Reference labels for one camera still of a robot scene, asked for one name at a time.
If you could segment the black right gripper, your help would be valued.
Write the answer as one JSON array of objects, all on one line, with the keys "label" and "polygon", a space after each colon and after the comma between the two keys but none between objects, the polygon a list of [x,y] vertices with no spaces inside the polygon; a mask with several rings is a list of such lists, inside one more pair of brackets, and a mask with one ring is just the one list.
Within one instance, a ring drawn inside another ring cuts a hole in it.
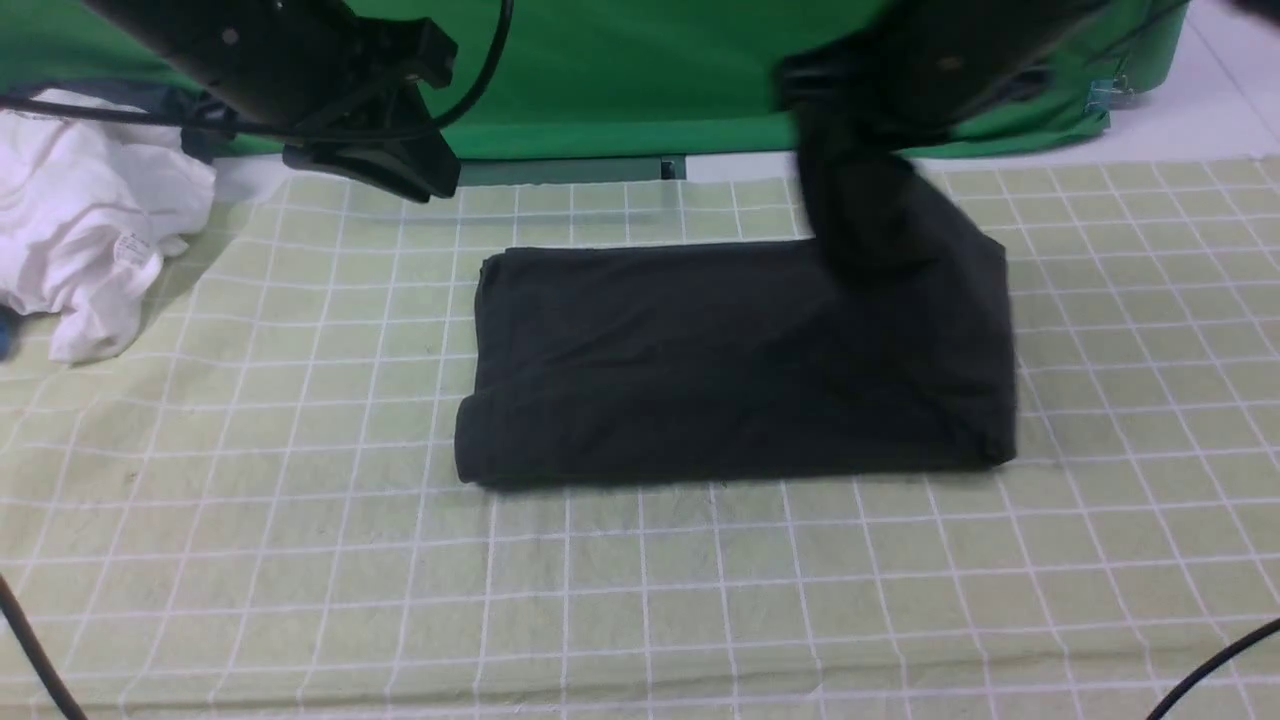
[{"label": "black right gripper", "polygon": [[786,56],[778,106],[856,147],[945,143],[960,124],[1046,94],[1055,49],[1097,1],[892,1],[864,28]]}]

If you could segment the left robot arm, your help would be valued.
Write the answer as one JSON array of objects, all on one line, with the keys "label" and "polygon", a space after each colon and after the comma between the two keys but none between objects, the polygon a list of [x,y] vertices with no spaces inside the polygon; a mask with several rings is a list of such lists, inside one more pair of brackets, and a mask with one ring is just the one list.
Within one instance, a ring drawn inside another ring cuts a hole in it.
[{"label": "left robot arm", "polygon": [[428,18],[356,14],[343,1],[92,1],[110,24],[238,118],[284,129],[293,170],[411,202],[449,199],[461,164],[420,85],[445,88],[456,41]]}]

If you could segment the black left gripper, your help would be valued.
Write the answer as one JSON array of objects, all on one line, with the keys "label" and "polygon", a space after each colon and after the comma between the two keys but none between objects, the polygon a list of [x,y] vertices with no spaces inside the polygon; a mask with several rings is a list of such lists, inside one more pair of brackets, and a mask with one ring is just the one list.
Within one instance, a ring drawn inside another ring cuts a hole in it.
[{"label": "black left gripper", "polygon": [[133,1],[131,36],[241,120],[285,129],[285,164],[412,202],[449,199],[461,164],[419,90],[451,85],[457,42],[433,19],[343,1]]}]

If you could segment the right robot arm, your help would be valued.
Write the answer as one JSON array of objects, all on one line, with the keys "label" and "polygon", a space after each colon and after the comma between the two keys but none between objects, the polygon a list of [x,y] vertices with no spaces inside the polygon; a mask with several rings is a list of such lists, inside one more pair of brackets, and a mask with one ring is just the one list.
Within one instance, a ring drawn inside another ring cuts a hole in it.
[{"label": "right robot arm", "polygon": [[1181,1],[883,1],[851,32],[781,59],[796,127],[902,151],[1052,147],[1108,127],[1148,31]]}]

